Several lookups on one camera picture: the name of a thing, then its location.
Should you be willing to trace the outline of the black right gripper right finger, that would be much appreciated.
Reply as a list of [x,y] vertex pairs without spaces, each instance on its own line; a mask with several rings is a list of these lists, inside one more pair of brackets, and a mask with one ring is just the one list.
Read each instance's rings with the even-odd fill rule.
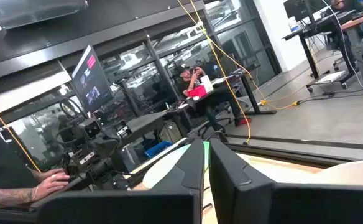
[[363,186],[276,182],[218,139],[209,180],[218,224],[363,224]]

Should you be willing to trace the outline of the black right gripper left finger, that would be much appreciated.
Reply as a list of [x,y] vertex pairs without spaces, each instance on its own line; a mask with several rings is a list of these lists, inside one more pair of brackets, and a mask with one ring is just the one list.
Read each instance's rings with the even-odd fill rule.
[[200,224],[204,153],[194,140],[150,190],[57,195],[39,208],[37,224]]

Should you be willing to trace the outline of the beige bowl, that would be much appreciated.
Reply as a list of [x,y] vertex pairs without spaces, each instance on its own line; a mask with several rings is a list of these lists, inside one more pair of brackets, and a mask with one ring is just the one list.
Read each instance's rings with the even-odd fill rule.
[[314,184],[363,185],[363,161],[332,166],[316,173]]

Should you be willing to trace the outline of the person's forearm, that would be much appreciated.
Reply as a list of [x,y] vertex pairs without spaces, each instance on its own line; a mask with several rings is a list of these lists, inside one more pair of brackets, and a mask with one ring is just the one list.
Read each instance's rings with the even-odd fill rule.
[[35,188],[0,189],[0,207],[13,207],[31,203]]

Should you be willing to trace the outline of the person's hand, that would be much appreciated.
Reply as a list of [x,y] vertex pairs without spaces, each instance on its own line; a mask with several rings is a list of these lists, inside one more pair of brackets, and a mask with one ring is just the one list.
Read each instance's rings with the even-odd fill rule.
[[32,202],[39,201],[68,185],[70,176],[65,173],[53,174],[43,180],[33,191]]
[[36,170],[32,170],[30,169],[32,175],[35,177],[35,179],[41,183],[42,181],[44,181],[46,178],[51,177],[55,174],[65,174],[65,171],[63,169],[53,169],[53,170],[49,170],[46,172],[38,172]]

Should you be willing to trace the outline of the grey side desk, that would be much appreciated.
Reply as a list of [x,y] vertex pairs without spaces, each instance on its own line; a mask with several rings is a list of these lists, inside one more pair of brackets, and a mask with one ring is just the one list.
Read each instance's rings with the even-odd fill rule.
[[166,112],[152,113],[128,121],[127,125],[132,134],[122,140],[120,147],[134,142],[149,132],[162,128],[164,126],[163,117],[166,114]]

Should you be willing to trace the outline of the blue plastic bin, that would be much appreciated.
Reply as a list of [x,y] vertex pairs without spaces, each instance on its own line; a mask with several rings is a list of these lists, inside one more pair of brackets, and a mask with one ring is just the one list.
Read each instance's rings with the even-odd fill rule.
[[150,149],[146,150],[145,155],[149,158],[152,158],[171,145],[172,143],[169,141],[162,141],[156,144],[155,146],[151,147]]

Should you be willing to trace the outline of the olive bag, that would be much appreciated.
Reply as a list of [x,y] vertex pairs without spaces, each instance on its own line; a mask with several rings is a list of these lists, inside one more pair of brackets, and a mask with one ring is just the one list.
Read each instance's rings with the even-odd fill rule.
[[166,123],[162,130],[159,132],[159,139],[161,141],[167,141],[172,144],[175,144],[182,138],[183,136],[177,124],[174,122]]

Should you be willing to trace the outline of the large black monitor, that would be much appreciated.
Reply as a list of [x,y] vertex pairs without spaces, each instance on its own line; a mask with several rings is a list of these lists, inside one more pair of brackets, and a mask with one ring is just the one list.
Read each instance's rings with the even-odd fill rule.
[[84,49],[71,80],[85,113],[92,113],[113,99],[106,74],[90,45]]

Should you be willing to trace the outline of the black office chair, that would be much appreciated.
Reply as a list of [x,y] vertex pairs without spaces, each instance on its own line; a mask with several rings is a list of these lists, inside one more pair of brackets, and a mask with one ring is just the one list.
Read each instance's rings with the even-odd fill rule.
[[223,125],[219,124],[218,123],[219,121],[227,121],[228,124],[231,124],[232,119],[231,118],[217,118],[215,126],[213,126],[210,122],[207,122],[203,127],[201,127],[197,131],[197,136],[204,139],[205,134],[208,132],[208,130],[210,128],[212,128],[214,131],[220,131],[221,133],[225,134],[226,128]]

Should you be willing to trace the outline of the black office desk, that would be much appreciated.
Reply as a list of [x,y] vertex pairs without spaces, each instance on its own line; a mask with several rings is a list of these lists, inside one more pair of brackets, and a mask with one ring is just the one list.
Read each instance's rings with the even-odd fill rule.
[[185,100],[182,100],[180,105],[177,106],[174,110],[169,109],[169,113],[181,113],[182,111],[187,110],[187,106],[190,108],[196,108],[197,104],[200,102],[207,101],[211,96],[223,93],[226,90],[229,90],[227,86],[227,81],[231,85],[231,90],[235,93],[239,91],[241,88],[245,89],[247,96],[249,97],[249,102],[244,100],[242,97],[237,97],[238,103],[250,104],[252,106],[252,111],[244,111],[245,115],[269,115],[276,114],[277,110],[261,110],[259,108],[260,102],[256,101],[256,98],[253,94],[251,87],[248,84],[248,79],[246,78],[247,72],[243,71],[242,68],[239,68],[232,72],[229,76],[225,78],[219,78],[211,82],[213,89],[206,91],[204,89],[204,94],[202,96],[192,96],[188,97]]

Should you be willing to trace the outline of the seated person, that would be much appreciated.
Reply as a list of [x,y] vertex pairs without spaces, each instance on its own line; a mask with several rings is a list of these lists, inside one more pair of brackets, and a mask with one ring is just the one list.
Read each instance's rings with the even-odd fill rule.
[[[178,73],[181,80],[178,84],[179,91],[185,96],[187,96],[187,91],[197,87],[200,83],[198,81],[199,77],[205,76],[205,71],[198,66],[192,68],[192,72],[190,72],[189,67],[183,67],[182,65],[177,65],[174,68],[174,72]],[[229,90],[224,91],[223,93],[218,93],[211,96],[207,101],[203,103],[199,103],[196,107],[196,112],[199,114],[205,114],[207,116],[208,121],[215,126],[216,124],[216,115],[214,113],[214,107],[220,103],[228,102],[232,109],[232,114],[235,118],[244,118],[239,107],[237,101],[234,99],[232,93]]]

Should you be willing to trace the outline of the red plastic box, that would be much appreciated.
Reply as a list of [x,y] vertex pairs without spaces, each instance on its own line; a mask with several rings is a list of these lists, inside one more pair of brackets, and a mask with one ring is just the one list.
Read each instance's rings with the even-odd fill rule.
[[188,90],[187,96],[188,97],[198,97],[201,98],[202,96],[205,96],[207,94],[206,88],[204,85],[198,85],[197,87]]

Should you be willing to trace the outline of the white paper bag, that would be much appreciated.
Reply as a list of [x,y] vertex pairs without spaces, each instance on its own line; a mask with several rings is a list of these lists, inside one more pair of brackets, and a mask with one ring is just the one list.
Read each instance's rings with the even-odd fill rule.
[[207,93],[213,90],[213,85],[211,83],[211,80],[209,79],[209,76],[205,75],[200,78],[201,84],[204,86]]

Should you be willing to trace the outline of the black standing desk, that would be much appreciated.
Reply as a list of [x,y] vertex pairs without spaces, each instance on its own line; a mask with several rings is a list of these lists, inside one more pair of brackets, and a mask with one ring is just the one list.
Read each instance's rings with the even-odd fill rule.
[[347,22],[347,19],[352,19],[352,14],[354,10],[348,12],[335,12],[320,19],[314,19],[313,13],[310,11],[310,9],[308,9],[308,7],[307,10],[309,12],[308,17],[310,22],[307,23],[302,28],[300,28],[299,30],[292,32],[289,35],[286,35],[284,39],[289,40],[295,36],[299,36],[300,42],[303,46],[303,50],[305,51],[307,61],[311,68],[313,77],[316,80],[318,80],[319,79],[318,70],[315,65],[313,56],[311,55],[311,52],[309,50],[308,44],[306,43],[306,39],[324,32],[333,33],[336,36],[336,44],[339,46],[339,50],[342,53],[342,57],[348,69],[347,75],[339,81],[342,87],[346,88],[347,85],[345,84],[345,82],[348,79],[350,79],[353,75],[355,75],[359,71],[359,68],[356,67],[356,63],[353,60],[351,60],[353,54],[349,55],[349,53],[351,53],[352,50],[351,46],[346,44],[344,31],[341,29],[341,22],[343,21]]

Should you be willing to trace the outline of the white container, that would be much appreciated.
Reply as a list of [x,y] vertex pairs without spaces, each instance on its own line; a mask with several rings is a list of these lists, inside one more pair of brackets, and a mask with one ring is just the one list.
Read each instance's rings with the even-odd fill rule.
[[300,24],[299,22],[296,21],[295,16],[290,17],[288,19],[288,25],[290,27],[291,32],[295,32],[300,29]]

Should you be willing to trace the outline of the distant black monitor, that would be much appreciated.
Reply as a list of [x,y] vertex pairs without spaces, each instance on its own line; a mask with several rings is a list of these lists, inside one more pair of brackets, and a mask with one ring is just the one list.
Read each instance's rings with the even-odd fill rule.
[[288,18],[294,17],[296,21],[300,21],[308,17],[309,12],[306,7],[306,2],[313,14],[326,7],[322,0],[287,0],[284,2],[283,6]]

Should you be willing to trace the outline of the distant person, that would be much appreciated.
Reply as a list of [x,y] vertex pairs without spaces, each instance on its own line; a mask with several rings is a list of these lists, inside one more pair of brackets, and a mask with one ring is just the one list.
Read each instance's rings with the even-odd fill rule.
[[348,12],[354,10],[355,13],[363,11],[361,0],[330,0],[331,8],[334,12]]

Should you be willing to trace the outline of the black metal table frame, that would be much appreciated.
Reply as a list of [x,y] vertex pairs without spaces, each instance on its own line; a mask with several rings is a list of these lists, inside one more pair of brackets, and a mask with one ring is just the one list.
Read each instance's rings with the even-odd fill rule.
[[224,143],[232,151],[250,156],[328,168],[363,161],[363,144],[254,136],[245,143],[241,135],[227,134]]

